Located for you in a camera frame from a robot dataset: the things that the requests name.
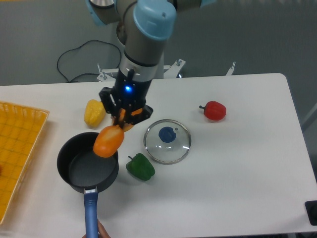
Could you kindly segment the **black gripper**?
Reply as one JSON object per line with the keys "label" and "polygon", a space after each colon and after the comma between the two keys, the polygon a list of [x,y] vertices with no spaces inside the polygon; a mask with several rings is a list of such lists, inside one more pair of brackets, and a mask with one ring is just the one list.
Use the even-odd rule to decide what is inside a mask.
{"label": "black gripper", "polygon": [[152,81],[135,81],[137,77],[134,70],[127,75],[119,70],[114,87],[104,87],[99,92],[106,113],[113,118],[113,125],[120,124],[121,109],[124,109],[122,129],[131,129],[149,119],[154,111],[146,105],[146,95]]}

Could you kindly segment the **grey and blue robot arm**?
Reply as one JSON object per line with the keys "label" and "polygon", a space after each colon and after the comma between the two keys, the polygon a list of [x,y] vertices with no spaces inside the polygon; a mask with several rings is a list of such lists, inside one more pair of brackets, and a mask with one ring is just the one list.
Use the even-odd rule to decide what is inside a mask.
{"label": "grey and blue robot arm", "polygon": [[124,45],[112,88],[100,98],[112,124],[132,127],[150,118],[153,109],[146,95],[159,67],[177,14],[212,4],[212,0],[88,0],[97,24],[118,23],[117,37]]}

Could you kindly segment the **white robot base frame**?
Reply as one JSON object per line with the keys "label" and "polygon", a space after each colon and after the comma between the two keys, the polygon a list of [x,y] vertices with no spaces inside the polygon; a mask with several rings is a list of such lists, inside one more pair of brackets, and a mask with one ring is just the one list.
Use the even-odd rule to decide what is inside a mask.
{"label": "white robot base frame", "polygon": [[[183,59],[177,59],[173,65],[164,65],[163,66],[163,76],[159,76],[158,74],[155,76],[155,79],[161,78],[178,78],[181,76],[182,68],[185,66],[186,61]],[[115,81],[118,69],[101,69],[100,65],[97,64],[98,69],[100,70],[99,75],[96,77],[97,81],[105,82],[105,81]]]}

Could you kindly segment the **person's hand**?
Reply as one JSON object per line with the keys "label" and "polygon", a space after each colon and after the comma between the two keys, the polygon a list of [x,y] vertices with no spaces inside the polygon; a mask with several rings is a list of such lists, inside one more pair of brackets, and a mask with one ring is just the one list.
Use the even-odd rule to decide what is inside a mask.
{"label": "person's hand", "polygon": [[105,227],[102,223],[98,220],[98,238],[110,238],[110,235],[106,231]]}

